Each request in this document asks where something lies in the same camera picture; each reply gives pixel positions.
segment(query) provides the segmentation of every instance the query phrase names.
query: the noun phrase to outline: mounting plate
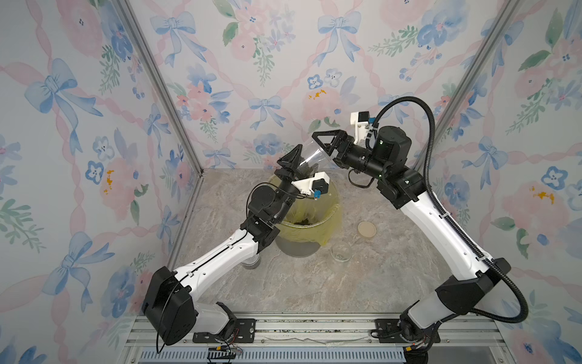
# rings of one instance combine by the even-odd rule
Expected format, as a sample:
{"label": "mounting plate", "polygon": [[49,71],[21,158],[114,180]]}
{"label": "mounting plate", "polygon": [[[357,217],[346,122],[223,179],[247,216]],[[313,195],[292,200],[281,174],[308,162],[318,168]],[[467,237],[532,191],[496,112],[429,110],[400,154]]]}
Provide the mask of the mounting plate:
{"label": "mounting plate", "polygon": [[[398,321],[400,321],[400,319],[376,319],[376,320],[374,320],[374,323],[376,324],[377,330],[382,330],[382,331],[386,331],[386,332],[390,333],[390,332],[394,332],[394,331],[398,330]],[[394,336],[387,337],[387,338],[379,338],[379,340],[380,340],[380,344],[408,342],[408,341],[404,340],[400,336],[400,334],[396,334]],[[435,335],[435,344],[439,343],[440,341],[441,341],[441,338],[437,332]]]}
{"label": "mounting plate", "polygon": [[[252,344],[254,342],[256,322],[257,321],[255,319],[236,319],[235,329],[233,331],[236,333],[234,343]],[[192,336],[192,342],[197,344],[216,344],[222,343],[224,340],[219,338],[217,335],[208,333],[194,333]]]}

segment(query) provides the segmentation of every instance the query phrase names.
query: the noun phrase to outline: blue bow pattern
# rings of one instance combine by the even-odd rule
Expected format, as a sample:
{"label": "blue bow pattern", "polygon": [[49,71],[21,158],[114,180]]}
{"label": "blue bow pattern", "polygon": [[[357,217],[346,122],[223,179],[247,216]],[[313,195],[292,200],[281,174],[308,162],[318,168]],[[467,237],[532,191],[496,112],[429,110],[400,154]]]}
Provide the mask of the blue bow pattern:
{"label": "blue bow pattern", "polygon": [[491,186],[491,176],[489,175],[489,168],[491,163],[493,163],[493,168],[500,169],[508,162],[508,154],[504,151],[497,150],[496,147],[493,146],[493,142],[488,136],[484,136],[479,141],[479,149],[484,151],[474,162],[471,161],[462,161],[463,168],[468,167],[470,165],[474,165],[475,167],[480,167],[483,163],[485,166],[483,167],[483,173],[481,174],[481,189],[485,183]]}
{"label": "blue bow pattern", "polygon": [[281,98],[279,96],[273,96],[269,100],[266,98],[260,100],[258,98],[252,98],[249,100],[249,107],[253,110],[261,109],[261,118],[259,121],[254,122],[251,124],[251,128],[257,130],[259,124],[267,120],[267,112],[273,118],[273,120],[279,124],[280,127],[283,127],[282,121],[285,120],[284,117],[277,115],[273,109],[280,109],[281,108]]}
{"label": "blue bow pattern", "polygon": [[327,53],[331,53],[335,50],[338,46],[338,29],[339,29],[339,37],[342,40],[343,50],[347,54],[347,57],[353,62],[354,61],[354,52],[360,50],[360,47],[353,44],[352,42],[347,39],[346,33],[356,34],[358,29],[360,28],[360,22],[362,20],[362,16],[360,12],[352,12],[346,16],[340,17],[333,17],[330,15],[321,16],[317,20],[317,28],[320,31],[320,34],[331,33],[331,37],[329,38],[329,46],[326,52],[323,52],[319,56],[315,57],[313,63],[317,62],[318,66],[321,66],[321,62],[323,62]]}
{"label": "blue bow pattern", "polygon": [[166,57],[166,60],[164,60],[165,64],[170,64],[170,66],[174,67],[174,58],[176,57],[176,54],[182,51],[182,42],[180,42],[180,38],[184,43],[186,43],[192,53],[196,54],[198,58],[206,62],[206,58],[202,55],[202,52],[204,52],[206,48],[202,47],[200,44],[192,42],[192,40],[186,37],[183,33],[196,34],[196,25],[194,24],[194,17],[192,14],[189,12],[183,12],[178,15],[178,17],[171,17],[168,19],[164,19],[161,16],[154,16],[150,19],[150,23],[152,27],[154,27],[155,32],[160,35],[170,32],[170,38],[172,39],[172,45],[174,46],[174,53]]}
{"label": "blue bow pattern", "polygon": [[168,236],[168,251],[172,251],[172,230],[170,230],[170,226],[178,225],[180,221],[178,220],[178,214],[175,214],[172,217],[172,211],[166,205],[164,207],[164,217],[162,217],[162,223],[159,225],[158,231],[156,233],[158,239],[162,239],[164,234]]}
{"label": "blue bow pattern", "polygon": [[42,291],[47,295],[56,296],[65,289],[70,274],[85,287],[83,295],[81,296],[81,312],[85,312],[85,307],[88,303],[93,303],[89,295],[89,290],[87,289],[89,281],[91,280],[91,274],[85,268],[74,266],[76,264],[98,263],[115,255],[115,253],[107,253],[107,249],[109,248],[109,243],[107,243],[95,253],[82,257],[91,245],[93,245],[93,241],[87,234],[82,231],[75,233],[69,243],[69,254],[65,256],[61,265],[50,273],[42,287]]}
{"label": "blue bow pattern", "polygon": [[158,158],[162,156],[162,147],[160,146],[162,136],[159,134],[159,131],[161,130],[166,134],[171,134],[168,129],[168,123],[160,124],[158,122],[161,118],[162,114],[160,114],[158,106],[156,104],[151,104],[151,114],[149,118],[144,120],[144,130],[148,135],[151,135],[151,132],[154,132],[155,137],[158,139]]}
{"label": "blue bow pattern", "polygon": [[[483,29],[481,30],[481,35],[486,37],[491,29],[493,28],[493,23],[495,19],[489,19],[483,25]],[[517,22],[511,24],[508,28],[507,32],[503,35],[503,39],[507,45],[512,45],[515,39],[519,36],[521,31],[523,30],[523,22],[518,20]],[[503,61],[503,53],[501,49],[501,43],[497,46],[495,50],[495,55],[493,57],[493,63],[491,65],[491,77],[495,75],[495,71],[497,70],[497,66],[504,66],[505,62]]]}
{"label": "blue bow pattern", "polygon": [[44,82],[33,82],[26,88],[26,92],[24,92],[24,97],[26,97],[30,104],[43,114],[48,113],[52,109],[52,100],[54,99],[56,101],[56,104],[73,127],[69,139],[69,148],[73,155],[75,150],[81,153],[83,152],[76,132],[79,119],[71,104],[59,96],[59,94],[89,114],[103,116],[99,110],[93,108],[95,106],[94,97],[79,97],[65,91],[66,89],[74,89],[75,87],[77,87],[77,80],[74,78],[73,72],[71,72],[65,61],[56,58],[52,61],[51,74],[47,76]]}
{"label": "blue bow pattern", "polygon": [[214,165],[211,166],[210,168],[216,168],[217,165],[220,165],[221,161],[223,161],[227,166],[231,167],[232,169],[235,168],[236,163],[226,159],[227,157],[230,157],[230,149],[228,148],[222,148],[220,150],[205,149],[202,151],[202,153],[208,158],[214,157]]}

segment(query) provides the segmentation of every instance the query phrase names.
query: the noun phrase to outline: green leaf pattern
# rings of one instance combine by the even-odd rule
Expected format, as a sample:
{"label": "green leaf pattern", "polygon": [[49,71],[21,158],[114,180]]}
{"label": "green leaf pattern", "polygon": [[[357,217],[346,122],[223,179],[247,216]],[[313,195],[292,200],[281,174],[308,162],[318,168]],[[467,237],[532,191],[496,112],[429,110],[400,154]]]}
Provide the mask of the green leaf pattern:
{"label": "green leaf pattern", "polygon": [[552,20],[549,21],[548,29],[546,31],[545,41],[550,47],[553,48],[560,39],[562,35],[562,29],[564,28],[564,20],[562,19],[562,14],[558,12],[558,9],[554,10]]}
{"label": "green leaf pattern", "polygon": [[222,32],[222,42],[227,46],[239,33],[239,24],[237,22],[229,23]]}
{"label": "green leaf pattern", "polygon": [[369,47],[368,51],[377,53],[376,56],[385,54],[394,57],[396,54],[401,53],[408,48],[411,44],[416,43],[418,28],[407,26],[405,29],[400,29],[398,35],[395,35],[394,32],[392,32],[391,36],[390,39],[384,38],[384,42]]}
{"label": "green leaf pattern", "polygon": [[275,66],[273,61],[273,55],[267,54],[268,48],[263,46],[259,38],[253,38],[255,41],[255,53],[253,58],[257,58],[257,61],[253,65],[257,66],[257,72],[259,73],[259,80],[261,86],[265,87],[265,82],[271,79],[271,71]]}
{"label": "green leaf pattern", "polygon": [[137,257],[133,258],[133,262],[129,266],[133,267],[137,274],[141,274],[147,266],[147,263],[153,258],[155,258],[155,253],[138,253]]}
{"label": "green leaf pattern", "polygon": [[33,219],[30,217],[31,212],[24,212],[30,210],[30,206],[21,205],[12,207],[16,203],[15,199],[9,199],[4,202],[0,208],[0,231],[10,244],[22,239],[22,245],[28,245],[30,249],[36,249],[40,253],[41,249],[46,246],[37,237],[38,232],[44,228],[37,228],[36,224],[30,224]]}
{"label": "green leaf pattern", "polygon": [[99,92],[103,95],[106,91],[113,92],[115,86],[119,86],[119,57],[110,45],[103,47],[101,54],[103,61],[99,61],[103,70],[101,71],[101,85]]}
{"label": "green leaf pattern", "polygon": [[133,221],[136,222],[137,226],[140,225],[140,205],[137,203],[137,201],[133,200],[129,210],[132,213],[132,217],[133,217]]}

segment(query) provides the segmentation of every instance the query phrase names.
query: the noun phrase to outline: clear plastic cup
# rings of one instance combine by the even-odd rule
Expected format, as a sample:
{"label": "clear plastic cup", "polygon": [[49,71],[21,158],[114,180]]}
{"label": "clear plastic cup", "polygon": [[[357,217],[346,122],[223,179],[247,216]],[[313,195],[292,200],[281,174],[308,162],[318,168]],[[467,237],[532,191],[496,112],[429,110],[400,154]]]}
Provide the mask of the clear plastic cup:
{"label": "clear plastic cup", "polygon": [[352,247],[345,242],[337,242],[329,250],[327,264],[334,273],[344,273],[349,261],[354,256]]}
{"label": "clear plastic cup", "polygon": [[313,139],[305,142],[301,149],[301,162],[298,171],[302,174],[301,178],[310,178],[322,169],[332,168],[335,164],[331,157],[317,144]]}

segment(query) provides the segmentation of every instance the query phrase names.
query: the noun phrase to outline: metal grille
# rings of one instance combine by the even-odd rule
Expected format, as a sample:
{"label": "metal grille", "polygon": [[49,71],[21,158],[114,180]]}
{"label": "metal grille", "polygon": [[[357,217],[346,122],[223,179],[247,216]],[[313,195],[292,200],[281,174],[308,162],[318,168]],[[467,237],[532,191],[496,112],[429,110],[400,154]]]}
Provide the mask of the metal grille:
{"label": "metal grille", "polygon": [[[403,350],[394,348],[306,348],[306,347],[244,347],[232,363],[403,363]],[[213,362],[221,360],[221,352],[210,352]],[[138,363],[207,363],[207,347],[165,348],[157,355],[155,348],[146,347]]]}

